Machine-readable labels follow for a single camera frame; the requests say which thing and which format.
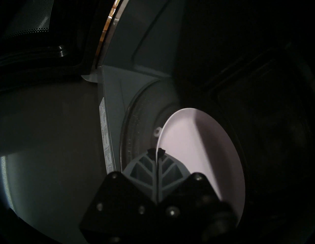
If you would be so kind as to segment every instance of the white label sticker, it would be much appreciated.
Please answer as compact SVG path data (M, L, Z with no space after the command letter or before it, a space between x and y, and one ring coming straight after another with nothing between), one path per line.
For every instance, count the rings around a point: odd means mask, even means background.
M100 126L101 126L101 130L102 130L102 139L103 139L103 149L104 149L106 171L107 171L107 174L109 174L110 172L114 171L114 165L113 165L112 153L111 153L109 137L108 137L104 98L102 99L102 101L100 103Z

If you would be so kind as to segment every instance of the screw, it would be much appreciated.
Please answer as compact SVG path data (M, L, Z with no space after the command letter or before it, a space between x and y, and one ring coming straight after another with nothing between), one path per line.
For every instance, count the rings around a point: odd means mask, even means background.
M96 208L98 211L102 211L103 210L103 204L100 202L96 205Z
M154 135L155 137L159 137L160 134L161 134L161 132L162 132L162 128L161 128L161 127L158 127L158 128L156 128L156 129L154 130L153 135Z
M202 180L202 176L200 174L195 174L195 180Z
M175 206L170 206L166 209L166 215L172 218L178 217L180 214L179 208Z
M146 211L145 207L141 205L139 207L139 214L144 214L145 211Z

